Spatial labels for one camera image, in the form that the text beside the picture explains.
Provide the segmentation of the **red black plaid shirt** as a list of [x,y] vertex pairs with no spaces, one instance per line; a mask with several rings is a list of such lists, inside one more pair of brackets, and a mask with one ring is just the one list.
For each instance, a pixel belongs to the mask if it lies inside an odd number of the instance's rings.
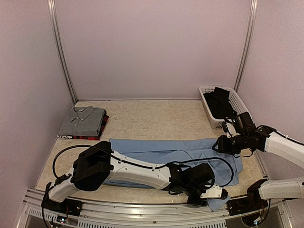
[[79,140],[95,140],[95,141],[99,141],[102,133],[106,127],[107,121],[109,119],[108,115],[104,115],[103,120],[101,122],[101,127],[100,130],[98,132],[97,136],[76,136],[76,135],[57,135],[57,138],[61,138],[61,139],[79,139]]

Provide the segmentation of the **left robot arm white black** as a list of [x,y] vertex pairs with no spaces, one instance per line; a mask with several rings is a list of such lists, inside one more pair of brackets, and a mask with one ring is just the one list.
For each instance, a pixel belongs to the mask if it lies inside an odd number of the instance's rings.
[[95,191],[110,180],[146,185],[169,194],[185,193],[199,200],[220,197],[222,191],[206,163],[195,167],[178,162],[149,163],[113,151],[109,142],[102,142],[100,146],[87,145],[69,172],[47,185],[47,202],[54,210],[62,211],[70,195],[81,190]]

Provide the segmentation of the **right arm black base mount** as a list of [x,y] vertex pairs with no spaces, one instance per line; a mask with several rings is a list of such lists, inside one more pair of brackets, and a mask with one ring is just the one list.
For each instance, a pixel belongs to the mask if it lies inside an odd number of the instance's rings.
[[227,205],[229,215],[234,216],[266,208],[268,206],[268,202],[267,200],[251,201],[248,198],[239,198],[229,200]]

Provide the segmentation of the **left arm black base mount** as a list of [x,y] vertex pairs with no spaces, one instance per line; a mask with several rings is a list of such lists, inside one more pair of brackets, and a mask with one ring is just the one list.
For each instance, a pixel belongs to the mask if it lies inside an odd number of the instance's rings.
[[44,209],[79,217],[83,202],[73,199],[65,199],[63,202],[58,203],[50,199],[44,199],[41,206]]

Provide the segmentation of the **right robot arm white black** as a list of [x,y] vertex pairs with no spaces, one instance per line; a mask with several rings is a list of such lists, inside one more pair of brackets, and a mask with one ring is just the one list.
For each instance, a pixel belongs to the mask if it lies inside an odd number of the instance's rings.
[[[259,150],[275,154],[299,167],[304,166],[304,144],[273,127],[256,126],[248,112],[241,113],[223,124],[225,135],[220,136],[212,149],[218,153],[237,155],[244,149]],[[304,197],[303,177],[286,180],[258,180],[247,190],[243,207],[253,211],[262,200],[302,199]]]

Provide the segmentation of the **light blue long sleeve shirt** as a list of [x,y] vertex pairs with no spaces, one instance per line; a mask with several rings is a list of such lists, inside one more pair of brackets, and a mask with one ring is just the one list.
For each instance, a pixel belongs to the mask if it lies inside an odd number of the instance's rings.
[[187,161],[209,157],[219,157],[228,162],[234,172],[231,182],[231,170],[221,160],[208,160],[208,163],[215,174],[216,185],[233,186],[239,184],[238,174],[243,171],[243,163],[240,158],[232,155],[217,153],[212,150],[216,139],[199,139],[190,141],[149,141],[110,139],[112,149],[127,157],[137,160],[163,164],[172,161]]

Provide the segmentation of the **white plastic laundry basket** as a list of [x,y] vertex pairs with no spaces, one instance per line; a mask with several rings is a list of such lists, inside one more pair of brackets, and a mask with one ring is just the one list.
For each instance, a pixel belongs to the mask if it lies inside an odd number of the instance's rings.
[[[207,117],[209,119],[210,126],[212,129],[218,130],[218,129],[222,129],[222,123],[224,122],[224,120],[214,118],[204,96],[205,93],[213,92],[215,87],[216,87],[215,85],[200,86],[199,92],[202,97],[202,104],[207,114]],[[231,104],[232,108],[237,112],[237,114],[241,114],[244,112],[249,113],[248,108],[246,107],[242,99],[239,97],[239,95],[233,88],[223,87],[223,86],[217,86],[217,87],[229,91],[229,96],[228,96],[229,103]]]

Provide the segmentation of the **grey button shirt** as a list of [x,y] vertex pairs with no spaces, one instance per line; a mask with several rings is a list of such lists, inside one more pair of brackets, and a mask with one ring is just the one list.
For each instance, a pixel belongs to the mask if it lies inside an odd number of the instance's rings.
[[98,136],[106,110],[103,108],[74,107],[63,119],[59,136]]

